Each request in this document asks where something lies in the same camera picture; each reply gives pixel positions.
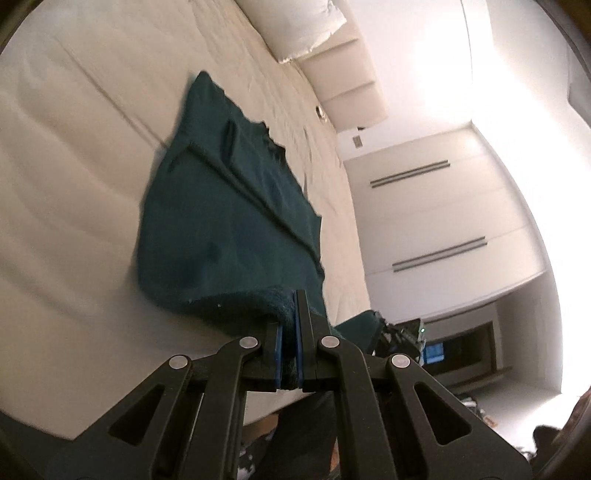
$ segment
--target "white wall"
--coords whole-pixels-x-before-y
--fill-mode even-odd
[[[560,392],[562,329],[556,284],[551,272],[497,302],[504,360],[513,379]]]
[[[495,431],[511,445],[529,451],[535,451],[534,428],[562,428],[579,399],[512,380],[483,387],[473,395],[485,413],[498,422]]]
[[[563,322],[562,391],[581,394],[591,336],[591,130],[567,101],[568,46],[533,0],[463,0],[473,123],[519,187],[543,238]]]
[[[370,181],[449,160],[451,166],[376,189]],[[345,162],[372,308],[390,322],[490,300],[544,271],[511,184],[469,128]],[[486,235],[486,247],[393,273],[392,263]]]
[[[389,117],[338,135],[341,159],[447,132],[470,122],[472,72],[457,0],[348,0],[371,52]],[[355,149],[354,135],[363,147]]]

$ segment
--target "floor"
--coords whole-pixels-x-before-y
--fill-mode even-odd
[[[473,396],[498,423],[495,431],[513,446],[534,450],[532,433],[538,425],[562,428],[579,399],[513,380],[483,387]]]

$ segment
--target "white bed sheet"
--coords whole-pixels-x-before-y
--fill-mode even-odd
[[[16,419],[75,437],[168,357],[228,340],[135,282],[142,197],[201,70],[267,123],[322,215],[330,321],[369,307],[334,129],[233,0],[45,0],[0,56],[0,409]],[[246,420],[298,395],[250,395]]]

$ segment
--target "bed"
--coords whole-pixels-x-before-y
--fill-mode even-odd
[[[369,308],[336,133],[233,0],[44,0],[0,55],[0,410],[73,438],[168,357],[228,341],[138,290],[142,198],[206,70],[322,216],[333,324]],[[248,423],[301,392],[250,394]]]

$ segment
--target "white pillow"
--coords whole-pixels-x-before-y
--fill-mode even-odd
[[[236,0],[279,63],[311,52],[347,19],[332,0]]]

